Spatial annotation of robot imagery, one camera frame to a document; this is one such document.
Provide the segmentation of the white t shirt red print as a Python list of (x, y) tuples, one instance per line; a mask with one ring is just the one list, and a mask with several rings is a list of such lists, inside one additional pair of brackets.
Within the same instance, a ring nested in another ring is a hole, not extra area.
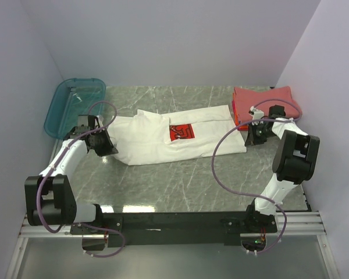
[(138, 110), (133, 117), (118, 116), (108, 133), (118, 150), (115, 158), (139, 166), (245, 153), (239, 131), (223, 139), (234, 127), (229, 107), (222, 105), (162, 115)]

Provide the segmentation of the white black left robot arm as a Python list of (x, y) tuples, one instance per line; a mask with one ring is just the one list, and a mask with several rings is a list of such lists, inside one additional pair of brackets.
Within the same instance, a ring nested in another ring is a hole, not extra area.
[(118, 153), (99, 117), (80, 115), (77, 126), (66, 134), (49, 166), (24, 183), (27, 220), (31, 226), (84, 223), (90, 233), (103, 230), (105, 220), (100, 216), (100, 205), (77, 203), (70, 186), (70, 178), (89, 151), (99, 157)]

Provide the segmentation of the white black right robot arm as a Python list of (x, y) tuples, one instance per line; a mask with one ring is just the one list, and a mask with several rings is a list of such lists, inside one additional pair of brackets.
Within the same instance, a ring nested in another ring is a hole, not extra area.
[(247, 206), (243, 219), (244, 227), (256, 232), (272, 224), (276, 205), (292, 189), (312, 178), (320, 139), (299, 129), (295, 121), (286, 117), (284, 106), (271, 106), (267, 116), (251, 107), (250, 115), (255, 122), (248, 125), (245, 146), (264, 144), (274, 135), (280, 140), (272, 162), (273, 175), (260, 196)]

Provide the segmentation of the teal plastic bin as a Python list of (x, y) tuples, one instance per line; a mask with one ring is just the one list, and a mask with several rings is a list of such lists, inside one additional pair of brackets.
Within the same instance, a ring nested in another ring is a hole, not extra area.
[(98, 78), (70, 78), (60, 83), (54, 93), (44, 122), (45, 132), (52, 138), (64, 139), (77, 125), (79, 115), (101, 115), (106, 85)]

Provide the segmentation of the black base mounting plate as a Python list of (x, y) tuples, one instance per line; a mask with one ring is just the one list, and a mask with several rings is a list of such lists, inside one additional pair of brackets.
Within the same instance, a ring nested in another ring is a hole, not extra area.
[(71, 235), (107, 237), (110, 248), (126, 245), (224, 244), (239, 246), (242, 234), (276, 233), (274, 215), (248, 205), (231, 212), (99, 212), (86, 226), (73, 225)]

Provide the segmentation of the aluminium rail frame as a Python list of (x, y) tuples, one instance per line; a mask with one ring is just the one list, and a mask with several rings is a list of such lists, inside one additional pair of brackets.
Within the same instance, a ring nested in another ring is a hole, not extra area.
[(24, 221), (7, 278), (338, 278), (321, 216), (277, 215), (282, 241), (259, 256), (221, 244), (129, 246), (116, 256), (85, 255), (82, 235), (51, 234)]

